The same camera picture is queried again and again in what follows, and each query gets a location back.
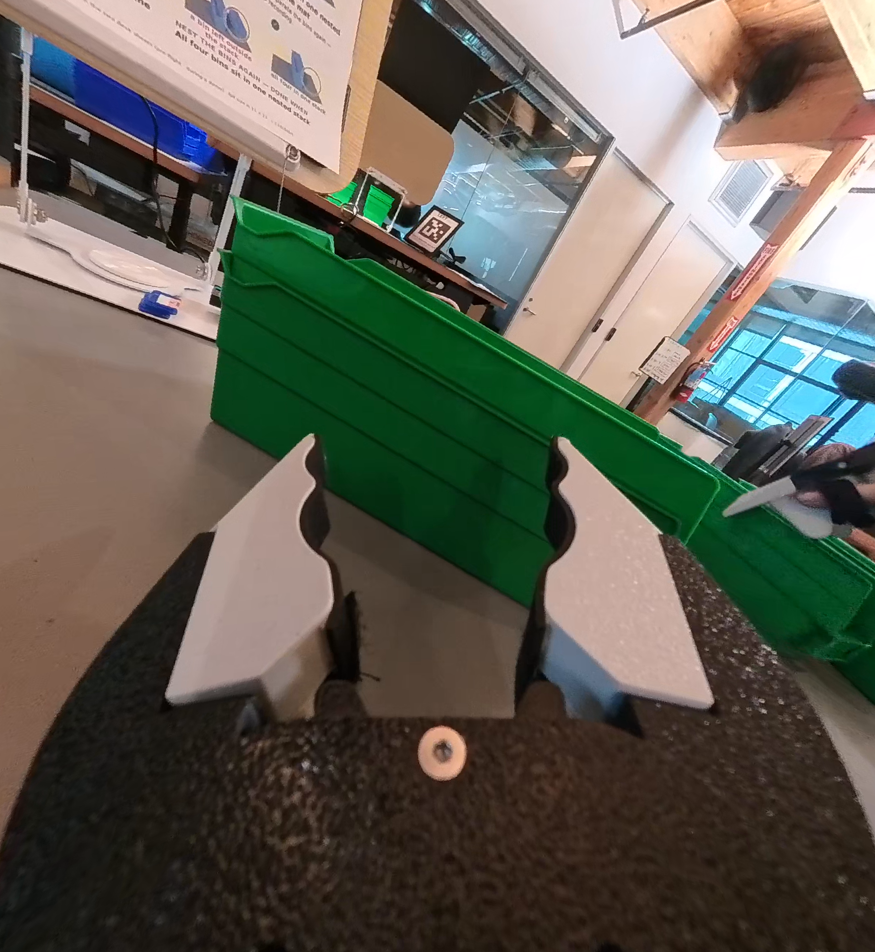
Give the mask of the white wall vent grille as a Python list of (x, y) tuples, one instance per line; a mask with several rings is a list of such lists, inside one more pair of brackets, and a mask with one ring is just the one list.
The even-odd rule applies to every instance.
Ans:
[(710, 195), (709, 203), (729, 223), (737, 226), (774, 181), (775, 173), (765, 161), (734, 162)]

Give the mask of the white door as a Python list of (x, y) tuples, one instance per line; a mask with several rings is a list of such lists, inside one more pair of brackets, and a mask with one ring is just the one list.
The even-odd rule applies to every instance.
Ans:
[(671, 208), (647, 175), (611, 149), (528, 288), (507, 340), (566, 369)]
[(682, 336), (733, 264), (722, 245), (688, 219), (607, 332), (579, 382), (626, 407), (646, 380), (643, 364), (665, 338)]

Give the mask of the green plastic bin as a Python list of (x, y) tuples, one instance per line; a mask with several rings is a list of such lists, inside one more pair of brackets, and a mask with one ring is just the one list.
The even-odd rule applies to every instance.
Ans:
[(332, 238), (236, 199), (211, 419), (283, 457), (319, 438), (338, 497), (514, 601), (546, 556), (554, 437), (687, 541), (718, 478), (549, 365)]
[(693, 554), (773, 649), (829, 662), (875, 705), (875, 564), (844, 541), (805, 538), (771, 509), (725, 518), (748, 486), (691, 463), (717, 482)]

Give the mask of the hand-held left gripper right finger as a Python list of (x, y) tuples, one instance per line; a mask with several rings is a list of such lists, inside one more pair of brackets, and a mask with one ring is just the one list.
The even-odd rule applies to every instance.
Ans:
[(554, 684), (573, 718), (614, 718), (632, 699), (712, 709), (656, 526), (566, 437), (546, 480), (553, 553), (530, 612), (530, 680)]

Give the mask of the instruction poster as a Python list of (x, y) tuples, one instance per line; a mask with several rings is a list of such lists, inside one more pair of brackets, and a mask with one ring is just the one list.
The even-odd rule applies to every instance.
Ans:
[(361, 2), (15, 1), (0, 14), (262, 161), (338, 173)]

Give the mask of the small whiteboard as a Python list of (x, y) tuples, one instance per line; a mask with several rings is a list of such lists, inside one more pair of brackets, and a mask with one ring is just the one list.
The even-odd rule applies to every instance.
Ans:
[(689, 355), (689, 349), (678, 340), (664, 337), (639, 366), (638, 372), (648, 380), (662, 385), (677, 372)]

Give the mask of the stack of blue bins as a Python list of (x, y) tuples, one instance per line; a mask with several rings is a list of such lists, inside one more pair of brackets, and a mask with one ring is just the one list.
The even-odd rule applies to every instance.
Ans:
[(34, 39), (31, 76), (78, 109), (158, 151), (209, 173), (222, 171), (217, 149), (209, 144), (205, 131), (39, 36)]

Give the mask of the wooden post with red signs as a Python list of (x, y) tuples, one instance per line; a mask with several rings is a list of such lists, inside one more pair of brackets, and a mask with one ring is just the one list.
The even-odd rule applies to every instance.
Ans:
[(686, 346), (690, 355), (665, 384), (654, 387), (640, 400), (634, 409), (636, 416), (651, 424), (658, 423), (665, 416), (676, 403), (673, 395), (687, 368), (697, 361), (712, 360), (715, 357), (716, 354), (707, 354), (705, 351), (719, 327), (736, 314), (744, 314), (744, 317), (748, 314), (783, 268), (794, 258), (828, 213), (836, 208), (837, 203), (848, 194), (851, 185), (860, 174), (870, 168), (874, 160), (875, 137), (850, 140), (836, 146), (812, 181), (801, 192), (801, 196), (764, 241), (779, 244), (779, 250), (772, 263), (737, 301), (732, 302), (726, 298), (729, 288), (724, 292), (690, 338)]

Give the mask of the black panel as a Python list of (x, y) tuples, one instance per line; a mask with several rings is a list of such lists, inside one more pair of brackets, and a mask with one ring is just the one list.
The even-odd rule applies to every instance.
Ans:
[(493, 83), (489, 65), (414, 1), (396, 4), (377, 78), (449, 133)]

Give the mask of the framed fiducial tag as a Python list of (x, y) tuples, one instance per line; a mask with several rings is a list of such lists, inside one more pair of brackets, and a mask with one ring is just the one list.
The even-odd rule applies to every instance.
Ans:
[(436, 258), (463, 226), (464, 221), (451, 212), (439, 206), (431, 206), (422, 212), (420, 220), (405, 234), (404, 242), (417, 251)]

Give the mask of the long wooden-edged desk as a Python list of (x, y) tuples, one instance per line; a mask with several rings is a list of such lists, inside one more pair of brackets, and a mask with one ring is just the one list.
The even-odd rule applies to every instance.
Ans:
[(41, 84), (30, 99), (29, 149), (57, 167), (63, 196), (174, 250), (211, 250), (233, 163), (180, 159)]
[(507, 301), (399, 237), (346, 211), (291, 177), (253, 162), (241, 194), (244, 198), (332, 236), (336, 255), (378, 262), (412, 284), (452, 300), (467, 315), (496, 327)]

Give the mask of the long red sign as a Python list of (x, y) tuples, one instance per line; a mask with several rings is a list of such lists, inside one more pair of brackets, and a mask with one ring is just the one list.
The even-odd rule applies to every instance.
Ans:
[(744, 268), (740, 275), (733, 281), (729, 290), (726, 292), (726, 298), (732, 302), (737, 301), (764, 269), (772, 263), (778, 250), (779, 244), (774, 244), (769, 241), (764, 242), (758, 254), (753, 257), (746, 268)]

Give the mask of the tan board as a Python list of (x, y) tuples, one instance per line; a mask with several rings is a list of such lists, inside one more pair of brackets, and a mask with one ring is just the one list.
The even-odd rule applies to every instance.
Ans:
[(418, 206), (431, 203), (454, 155), (455, 142), (434, 120), (378, 80), (359, 171), (384, 173)]

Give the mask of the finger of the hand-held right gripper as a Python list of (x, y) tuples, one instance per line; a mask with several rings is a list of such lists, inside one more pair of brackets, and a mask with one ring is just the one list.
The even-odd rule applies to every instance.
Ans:
[(784, 496), (777, 495), (768, 503), (768, 507), (809, 539), (848, 539), (855, 528), (848, 524), (835, 523), (825, 505), (807, 505), (801, 500), (802, 496), (811, 494), (812, 491), (795, 491)]
[(768, 507), (786, 518), (800, 518), (804, 516), (806, 507), (797, 500), (799, 492), (793, 477), (768, 482), (740, 496), (722, 511), (722, 515), (731, 518)]

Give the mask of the large window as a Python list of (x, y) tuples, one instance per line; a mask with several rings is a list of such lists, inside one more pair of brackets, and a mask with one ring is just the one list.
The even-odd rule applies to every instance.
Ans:
[(677, 413), (733, 442), (749, 430), (828, 418), (812, 446), (863, 446), (875, 438), (875, 405), (844, 397), (835, 372), (875, 363), (875, 307), (837, 292), (770, 286), (717, 351)]

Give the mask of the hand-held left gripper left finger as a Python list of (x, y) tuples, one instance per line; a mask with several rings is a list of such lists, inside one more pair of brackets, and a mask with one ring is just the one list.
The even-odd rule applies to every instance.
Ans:
[(234, 698), (273, 720), (363, 717), (360, 607), (324, 552), (321, 440), (299, 441), (217, 524), (165, 691)]

